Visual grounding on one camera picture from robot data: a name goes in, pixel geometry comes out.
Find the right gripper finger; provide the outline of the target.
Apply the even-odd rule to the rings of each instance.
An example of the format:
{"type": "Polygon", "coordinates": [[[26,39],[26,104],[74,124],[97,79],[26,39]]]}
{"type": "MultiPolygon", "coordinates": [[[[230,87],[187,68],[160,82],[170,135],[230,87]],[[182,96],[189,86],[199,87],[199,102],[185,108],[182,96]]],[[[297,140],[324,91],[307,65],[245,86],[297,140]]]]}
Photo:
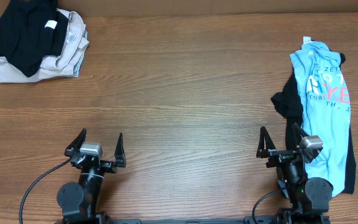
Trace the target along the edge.
{"type": "Polygon", "coordinates": [[[301,140],[304,137],[308,136],[308,134],[297,123],[294,123],[292,125],[292,131],[293,131],[296,146],[300,144],[301,140]]]}
{"type": "Polygon", "coordinates": [[[258,158],[268,158],[277,149],[265,126],[260,128],[259,145],[256,152],[258,158]]]}

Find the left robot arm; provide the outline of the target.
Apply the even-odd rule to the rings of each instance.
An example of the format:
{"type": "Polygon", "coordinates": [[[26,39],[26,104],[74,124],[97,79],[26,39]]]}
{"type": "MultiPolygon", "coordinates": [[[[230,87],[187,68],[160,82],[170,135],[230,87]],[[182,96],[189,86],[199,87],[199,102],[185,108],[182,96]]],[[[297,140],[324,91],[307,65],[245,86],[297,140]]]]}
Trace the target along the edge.
{"type": "Polygon", "coordinates": [[[115,174],[119,167],[126,166],[123,135],[117,140],[115,160],[103,160],[102,155],[100,143],[86,141],[86,129],[65,149],[70,164],[81,173],[77,182],[64,184],[57,193],[62,223],[111,223],[110,217],[97,209],[104,175],[115,174]]]}

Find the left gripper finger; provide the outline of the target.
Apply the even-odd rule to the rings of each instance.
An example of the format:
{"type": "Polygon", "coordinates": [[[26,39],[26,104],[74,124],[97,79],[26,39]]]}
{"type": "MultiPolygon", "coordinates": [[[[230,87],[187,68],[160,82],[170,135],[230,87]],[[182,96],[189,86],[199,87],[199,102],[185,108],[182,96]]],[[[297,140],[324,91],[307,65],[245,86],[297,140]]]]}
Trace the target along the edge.
{"type": "Polygon", "coordinates": [[[86,128],[83,128],[80,134],[67,146],[64,155],[67,157],[72,157],[75,153],[79,152],[80,147],[85,142],[85,139],[86,139],[86,128]]]}
{"type": "Polygon", "coordinates": [[[115,161],[116,167],[126,167],[126,156],[124,152],[122,133],[119,134],[119,138],[116,144],[116,150],[114,152],[114,157],[116,159],[115,161]]]}

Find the light blue printed t-shirt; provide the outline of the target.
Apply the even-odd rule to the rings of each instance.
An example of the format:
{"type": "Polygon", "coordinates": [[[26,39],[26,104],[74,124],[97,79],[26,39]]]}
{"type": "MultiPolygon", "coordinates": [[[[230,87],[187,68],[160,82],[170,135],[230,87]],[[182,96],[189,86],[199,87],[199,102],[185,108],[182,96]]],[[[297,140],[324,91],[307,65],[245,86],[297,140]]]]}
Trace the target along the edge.
{"type": "Polygon", "coordinates": [[[290,54],[297,91],[303,107],[301,128],[318,136],[323,149],[306,166],[309,177],[326,179],[335,197],[345,189],[351,104],[341,72],[341,55],[304,36],[301,49],[290,54]]]}

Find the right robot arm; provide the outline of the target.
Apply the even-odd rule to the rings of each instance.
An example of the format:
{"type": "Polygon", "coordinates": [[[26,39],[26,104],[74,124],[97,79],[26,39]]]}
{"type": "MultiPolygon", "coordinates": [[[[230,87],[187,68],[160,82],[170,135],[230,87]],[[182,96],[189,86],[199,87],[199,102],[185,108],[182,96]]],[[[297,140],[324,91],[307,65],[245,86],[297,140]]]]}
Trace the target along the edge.
{"type": "Polygon", "coordinates": [[[252,208],[252,220],[258,223],[255,215],[257,206],[266,198],[286,192],[290,208],[281,208],[270,218],[271,223],[329,223],[324,214],[329,210],[333,185],[321,177],[308,177],[306,165],[312,162],[323,150],[323,142],[319,136],[310,136],[294,124],[292,127],[295,139],[299,141],[293,150],[276,149],[267,129],[260,128],[259,145],[256,157],[268,161],[266,167],[277,169],[278,179],[283,182],[280,189],[262,196],[252,208]]]}

